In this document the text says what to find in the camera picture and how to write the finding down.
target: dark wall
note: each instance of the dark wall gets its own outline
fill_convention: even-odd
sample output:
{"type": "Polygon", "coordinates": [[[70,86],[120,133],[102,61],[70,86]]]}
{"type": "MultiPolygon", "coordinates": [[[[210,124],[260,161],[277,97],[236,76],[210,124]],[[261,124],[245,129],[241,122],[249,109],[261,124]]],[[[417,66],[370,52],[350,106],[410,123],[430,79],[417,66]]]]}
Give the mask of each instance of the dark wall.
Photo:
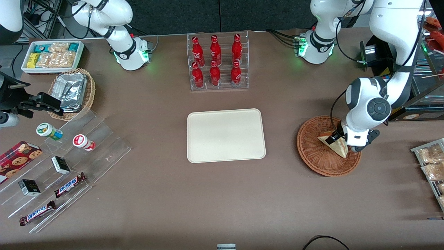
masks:
{"type": "Polygon", "coordinates": [[[286,30],[315,21],[310,0],[127,0],[131,25],[155,34],[286,30]]]}

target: small bottle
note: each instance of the small bottle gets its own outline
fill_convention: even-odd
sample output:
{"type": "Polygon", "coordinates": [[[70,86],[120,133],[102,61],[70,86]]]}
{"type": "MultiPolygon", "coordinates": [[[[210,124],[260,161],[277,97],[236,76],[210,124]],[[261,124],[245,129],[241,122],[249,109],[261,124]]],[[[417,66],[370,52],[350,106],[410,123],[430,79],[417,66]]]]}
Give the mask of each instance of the small bottle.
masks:
{"type": "Polygon", "coordinates": [[[193,71],[191,74],[193,75],[193,81],[196,88],[201,89],[203,88],[203,74],[202,70],[199,69],[199,66],[197,62],[193,62],[193,71]]]}
{"type": "Polygon", "coordinates": [[[76,135],[74,139],[72,139],[72,143],[74,146],[86,151],[91,151],[95,148],[95,143],[82,134],[76,135]]]}
{"type": "Polygon", "coordinates": [[[237,88],[241,85],[241,74],[242,71],[239,68],[239,61],[233,63],[233,68],[231,69],[231,86],[237,88]]]}
{"type": "Polygon", "coordinates": [[[221,71],[218,67],[218,63],[215,60],[211,61],[210,75],[211,84],[215,87],[219,86],[221,83],[221,71]]]}
{"type": "Polygon", "coordinates": [[[202,46],[200,46],[199,39],[197,38],[197,36],[194,36],[191,40],[193,41],[194,60],[198,63],[199,68],[202,68],[205,65],[205,59],[203,58],[202,46]]]}
{"type": "Polygon", "coordinates": [[[216,61],[218,66],[222,64],[222,51],[221,46],[218,43],[218,36],[212,35],[211,36],[211,59],[216,61]]]}
{"type": "Polygon", "coordinates": [[[38,125],[36,128],[36,132],[42,137],[49,137],[55,141],[60,140],[63,136],[63,132],[61,130],[56,129],[54,126],[47,122],[38,125]]]}
{"type": "Polygon", "coordinates": [[[242,44],[241,44],[241,35],[236,34],[234,35],[234,43],[231,47],[231,53],[232,53],[232,63],[234,64],[235,61],[239,61],[239,64],[242,64],[242,44]]]}

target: cookie box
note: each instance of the cookie box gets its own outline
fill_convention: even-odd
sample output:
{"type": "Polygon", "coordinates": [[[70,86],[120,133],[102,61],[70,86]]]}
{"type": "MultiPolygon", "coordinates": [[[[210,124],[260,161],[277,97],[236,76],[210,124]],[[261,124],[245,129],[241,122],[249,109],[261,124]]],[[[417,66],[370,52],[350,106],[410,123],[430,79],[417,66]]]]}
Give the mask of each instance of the cookie box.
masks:
{"type": "Polygon", "coordinates": [[[38,146],[21,141],[0,155],[0,184],[11,178],[42,153],[38,146]]]}
{"type": "Polygon", "coordinates": [[[35,42],[32,42],[29,45],[28,51],[26,52],[26,56],[25,56],[25,59],[23,60],[22,68],[21,69],[23,70],[23,72],[26,72],[26,73],[28,73],[30,75],[34,75],[34,74],[58,74],[58,73],[61,73],[61,72],[74,70],[74,69],[77,68],[77,65],[79,64],[80,57],[82,56],[83,48],[84,48],[84,44],[81,41],[79,41],[79,40],[45,40],[45,41],[35,41],[35,42]],[[78,44],[79,45],[77,47],[77,50],[76,50],[76,53],[75,53],[75,57],[74,57],[74,63],[72,64],[72,66],[70,68],[51,68],[51,69],[28,68],[27,64],[28,64],[29,57],[34,52],[36,46],[44,45],[44,44],[51,44],[53,42],[63,42],[63,43],[70,43],[70,44],[78,44]]]}

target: wicker basket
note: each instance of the wicker basket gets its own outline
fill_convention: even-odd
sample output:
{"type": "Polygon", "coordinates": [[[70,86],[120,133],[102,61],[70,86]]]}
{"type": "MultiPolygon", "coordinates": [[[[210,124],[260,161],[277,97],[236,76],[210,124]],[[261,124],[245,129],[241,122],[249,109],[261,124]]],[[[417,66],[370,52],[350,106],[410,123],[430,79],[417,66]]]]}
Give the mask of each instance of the wicker basket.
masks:
{"type": "MultiPolygon", "coordinates": [[[[338,118],[333,118],[337,125],[338,118]]],[[[297,133],[297,150],[304,162],[315,172],[329,177],[349,174],[361,160],[361,153],[352,152],[349,147],[347,158],[342,158],[322,143],[320,133],[334,130],[330,116],[313,117],[306,121],[297,133]]]]}
{"type": "MultiPolygon", "coordinates": [[[[94,83],[94,79],[91,77],[91,75],[88,73],[88,71],[84,70],[84,69],[74,69],[71,71],[67,71],[67,72],[63,72],[62,74],[74,74],[74,73],[82,73],[85,76],[87,76],[88,78],[88,82],[86,85],[86,90],[85,90],[85,95],[83,97],[83,103],[82,103],[82,109],[81,111],[84,111],[86,109],[90,109],[92,106],[92,103],[94,101],[94,95],[95,95],[95,83],[94,83]]],[[[52,93],[52,88],[54,87],[54,83],[55,83],[55,79],[54,81],[52,81],[51,86],[49,87],[49,91],[48,94],[52,93]]],[[[49,115],[54,118],[54,119],[58,119],[58,120],[63,120],[63,121],[69,121],[71,120],[73,117],[75,117],[78,113],[64,113],[63,116],[58,116],[54,113],[48,112],[49,115]]]]}

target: red cap bottle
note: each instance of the red cap bottle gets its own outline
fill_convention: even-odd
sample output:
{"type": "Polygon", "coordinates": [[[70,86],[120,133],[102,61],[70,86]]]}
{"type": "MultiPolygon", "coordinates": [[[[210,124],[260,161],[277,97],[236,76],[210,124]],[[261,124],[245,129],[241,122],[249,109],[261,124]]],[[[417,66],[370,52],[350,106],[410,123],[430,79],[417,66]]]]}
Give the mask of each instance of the red cap bottle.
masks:
{"type": "Polygon", "coordinates": [[[239,64],[242,64],[242,44],[241,44],[241,35],[236,34],[234,35],[234,43],[231,47],[231,53],[232,53],[232,63],[234,64],[235,61],[239,61],[239,64]]]}
{"type": "Polygon", "coordinates": [[[196,85],[196,88],[201,89],[203,88],[203,74],[202,70],[199,69],[199,65],[197,62],[193,62],[193,71],[191,74],[193,75],[194,85],[196,85]]]}
{"type": "Polygon", "coordinates": [[[218,36],[212,35],[211,36],[211,59],[216,61],[218,66],[222,64],[222,51],[221,46],[218,43],[218,36]]]}
{"type": "Polygon", "coordinates": [[[211,61],[210,75],[211,84],[215,87],[219,86],[221,82],[221,71],[218,67],[218,63],[215,60],[211,61]]]}
{"type": "Polygon", "coordinates": [[[203,58],[203,49],[199,44],[199,39],[197,36],[194,36],[191,41],[193,42],[193,57],[194,60],[198,63],[199,68],[202,68],[205,65],[205,59],[203,58]]]}
{"type": "Polygon", "coordinates": [[[237,88],[241,85],[241,74],[242,71],[239,68],[239,61],[235,61],[231,69],[231,86],[237,88]]]}

